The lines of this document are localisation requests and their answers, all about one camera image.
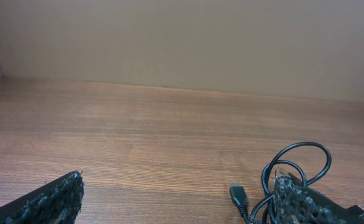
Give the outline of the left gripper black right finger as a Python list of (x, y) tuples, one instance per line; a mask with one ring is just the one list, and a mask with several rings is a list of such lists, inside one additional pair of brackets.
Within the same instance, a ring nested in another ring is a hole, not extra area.
[(295, 176), (274, 180), (274, 223), (364, 224), (364, 210), (358, 205), (344, 208), (324, 194), (302, 186)]

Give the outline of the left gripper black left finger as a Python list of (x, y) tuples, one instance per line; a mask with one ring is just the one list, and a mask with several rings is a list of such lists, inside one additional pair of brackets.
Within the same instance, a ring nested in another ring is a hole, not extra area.
[(83, 196), (81, 173), (69, 172), (0, 207), (0, 224), (74, 224)]

